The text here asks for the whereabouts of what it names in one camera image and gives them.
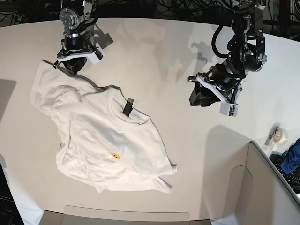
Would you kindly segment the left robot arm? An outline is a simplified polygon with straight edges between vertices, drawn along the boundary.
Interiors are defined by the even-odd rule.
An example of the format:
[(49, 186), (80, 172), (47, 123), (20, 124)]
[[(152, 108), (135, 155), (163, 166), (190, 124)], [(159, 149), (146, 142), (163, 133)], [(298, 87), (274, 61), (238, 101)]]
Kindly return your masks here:
[(241, 81), (248, 72), (257, 72), (267, 60), (265, 37), (263, 34), (263, 0), (238, 0), (236, 5), (224, 3), (232, 12), (231, 28), (234, 32), (227, 43), (227, 54), (221, 54), (216, 40), (223, 26), (215, 31), (211, 47), (216, 56), (224, 59), (222, 63), (211, 66), (208, 72), (188, 77), (195, 84), (190, 95), (191, 106), (208, 107), (215, 102), (224, 101), (234, 105), (242, 90)]

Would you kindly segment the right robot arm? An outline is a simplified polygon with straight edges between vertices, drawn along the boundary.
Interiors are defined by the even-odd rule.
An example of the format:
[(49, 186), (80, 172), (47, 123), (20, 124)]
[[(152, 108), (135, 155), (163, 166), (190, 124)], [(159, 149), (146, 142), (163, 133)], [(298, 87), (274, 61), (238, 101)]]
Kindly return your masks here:
[(98, 20), (94, 15), (94, 0), (63, 0), (59, 19), (63, 23), (64, 38), (61, 50), (57, 53), (54, 68), (63, 64), (71, 75), (76, 75), (90, 60), (97, 64), (103, 57), (102, 51), (96, 47), (92, 28)]

